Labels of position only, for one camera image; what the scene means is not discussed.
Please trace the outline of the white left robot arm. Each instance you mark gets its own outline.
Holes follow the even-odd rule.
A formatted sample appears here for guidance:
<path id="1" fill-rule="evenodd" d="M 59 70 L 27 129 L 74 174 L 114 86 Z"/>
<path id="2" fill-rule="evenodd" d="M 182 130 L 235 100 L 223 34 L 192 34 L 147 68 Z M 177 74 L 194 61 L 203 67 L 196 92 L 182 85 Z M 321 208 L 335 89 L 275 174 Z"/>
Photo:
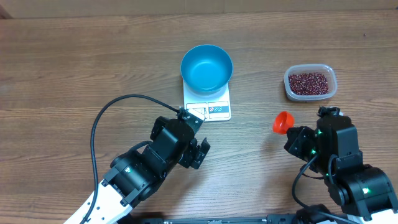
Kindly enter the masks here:
<path id="1" fill-rule="evenodd" d="M 114 159 L 98 193 L 92 193 L 67 223 L 116 223 L 154 194 L 177 164 L 198 169 L 210 149 L 206 140 L 195 139 L 203 122 L 194 115 L 158 117 L 150 139 Z"/>

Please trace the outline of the red scoop blue handle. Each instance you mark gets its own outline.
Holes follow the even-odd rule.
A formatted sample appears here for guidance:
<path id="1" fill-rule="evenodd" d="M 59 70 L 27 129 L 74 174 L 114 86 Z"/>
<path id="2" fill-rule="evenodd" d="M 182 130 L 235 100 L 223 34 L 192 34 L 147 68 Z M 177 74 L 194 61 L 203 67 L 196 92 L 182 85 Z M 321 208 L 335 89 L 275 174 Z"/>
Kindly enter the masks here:
<path id="1" fill-rule="evenodd" d="M 280 112 L 273 123 L 272 130 L 277 134 L 286 134 L 294 126 L 294 117 L 288 111 Z"/>

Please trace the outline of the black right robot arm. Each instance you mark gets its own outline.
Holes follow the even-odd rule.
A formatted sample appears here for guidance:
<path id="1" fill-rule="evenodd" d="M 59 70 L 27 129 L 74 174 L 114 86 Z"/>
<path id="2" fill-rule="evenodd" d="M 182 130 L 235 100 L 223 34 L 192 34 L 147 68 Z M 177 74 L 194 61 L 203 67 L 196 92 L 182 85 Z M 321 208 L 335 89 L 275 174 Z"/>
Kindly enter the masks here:
<path id="1" fill-rule="evenodd" d="M 384 171 L 363 162 L 358 132 L 351 118 L 338 107 L 320 107 L 315 129 L 294 126 L 283 111 L 273 131 L 287 136 L 285 150 L 305 161 L 292 184 L 292 196 L 301 206 L 293 223 L 397 223 L 397 195 Z M 335 215 L 323 204 L 306 205 L 296 186 L 310 169 L 320 174 L 331 199 L 341 208 Z"/>

